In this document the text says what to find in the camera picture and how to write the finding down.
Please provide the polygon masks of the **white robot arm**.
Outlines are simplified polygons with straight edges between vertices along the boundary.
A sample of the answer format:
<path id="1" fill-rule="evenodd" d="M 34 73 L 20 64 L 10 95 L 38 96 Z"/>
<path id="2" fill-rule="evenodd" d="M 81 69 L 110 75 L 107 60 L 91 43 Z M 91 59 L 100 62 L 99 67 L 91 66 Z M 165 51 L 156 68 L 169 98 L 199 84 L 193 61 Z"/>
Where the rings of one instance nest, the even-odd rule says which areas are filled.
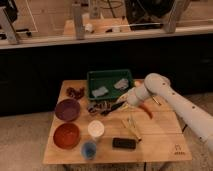
<path id="1" fill-rule="evenodd" d="M 160 74 L 148 74 L 143 83 L 118 98 L 131 106 L 139 106 L 152 94 L 162 97 L 191 130 L 213 151 L 213 116 L 187 100 L 170 86 L 170 80 Z"/>

